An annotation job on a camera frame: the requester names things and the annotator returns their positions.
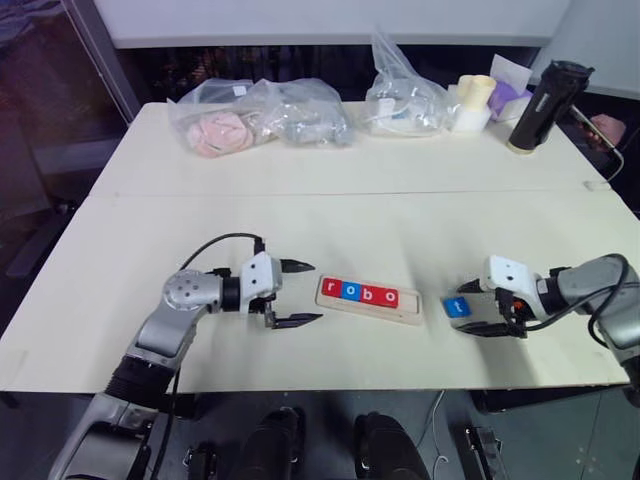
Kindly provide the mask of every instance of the plastic bag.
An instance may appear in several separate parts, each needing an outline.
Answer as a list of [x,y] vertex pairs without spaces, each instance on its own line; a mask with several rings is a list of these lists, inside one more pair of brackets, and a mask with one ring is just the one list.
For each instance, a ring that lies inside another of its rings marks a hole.
[[256,131],[293,145],[350,145],[354,128],[340,95],[317,78],[275,83],[260,80],[237,102],[261,110]]
[[205,157],[245,150],[269,140],[256,130],[263,110],[238,107],[251,80],[209,79],[177,103],[167,99],[169,121],[180,140]]
[[371,48],[378,75],[367,91],[359,123],[374,135],[429,136],[450,122],[449,96],[421,77],[380,30]]

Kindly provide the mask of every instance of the white table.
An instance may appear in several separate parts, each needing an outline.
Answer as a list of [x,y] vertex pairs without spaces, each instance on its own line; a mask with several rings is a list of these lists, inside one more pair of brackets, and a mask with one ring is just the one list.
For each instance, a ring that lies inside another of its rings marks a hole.
[[569,0],[95,0],[116,48],[399,43],[542,46]]
[[[348,104],[355,112],[357,103]],[[602,181],[554,127],[532,155],[511,152],[510,124],[481,134],[381,138],[358,134],[350,148],[293,148],[273,141],[206,159],[177,141],[165,104],[147,104],[96,182],[91,195],[309,195],[523,190],[585,191]]]
[[[546,273],[620,252],[638,269],[640,224],[613,192],[93,196],[0,341],[0,389],[103,389],[165,279],[207,239],[242,230],[264,235],[274,256],[318,269],[288,276],[277,310],[325,316],[283,331],[263,328],[259,318],[205,316],[183,364],[182,391],[627,381],[588,336],[586,317],[567,317],[526,341],[481,339],[452,329],[440,305],[442,295],[478,275],[491,253]],[[230,241],[194,266],[237,268],[250,251],[250,242]],[[322,309],[314,305],[322,273],[415,288],[423,294],[423,323]]]

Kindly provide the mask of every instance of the blue block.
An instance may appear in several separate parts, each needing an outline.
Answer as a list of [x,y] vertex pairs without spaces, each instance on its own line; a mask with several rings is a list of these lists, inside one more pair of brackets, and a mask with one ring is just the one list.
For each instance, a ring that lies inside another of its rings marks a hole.
[[464,297],[447,298],[442,301],[449,318],[462,318],[471,315],[471,309]]
[[343,282],[340,297],[353,302],[360,301],[361,285],[359,283]]

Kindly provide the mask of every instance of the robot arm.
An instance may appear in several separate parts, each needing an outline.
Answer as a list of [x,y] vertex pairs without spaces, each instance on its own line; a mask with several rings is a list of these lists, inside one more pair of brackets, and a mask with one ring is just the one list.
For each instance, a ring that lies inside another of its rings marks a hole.
[[162,298],[129,345],[103,393],[94,396],[49,474],[70,478],[142,479],[150,457],[147,440],[167,387],[179,370],[205,313],[263,313],[272,328],[296,327],[321,315],[278,319],[271,309],[282,273],[313,270],[262,251],[239,277],[229,269],[181,270],[164,284]]
[[[605,255],[574,268],[556,268],[549,277],[533,273],[521,263],[491,256],[481,279],[458,292],[477,304],[476,295],[491,292],[500,316],[456,319],[454,326],[479,336],[515,336],[546,328],[573,311],[590,315],[589,330],[640,388],[640,283],[627,260]],[[597,326],[603,340],[593,332]]]

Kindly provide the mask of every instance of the black thermos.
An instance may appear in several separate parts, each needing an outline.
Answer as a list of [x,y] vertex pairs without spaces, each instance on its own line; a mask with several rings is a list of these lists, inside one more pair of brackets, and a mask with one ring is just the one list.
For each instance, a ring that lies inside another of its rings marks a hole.
[[540,85],[513,129],[507,146],[517,153],[531,153],[544,143],[553,123],[564,115],[589,85],[593,68],[573,62],[553,61],[542,73]]

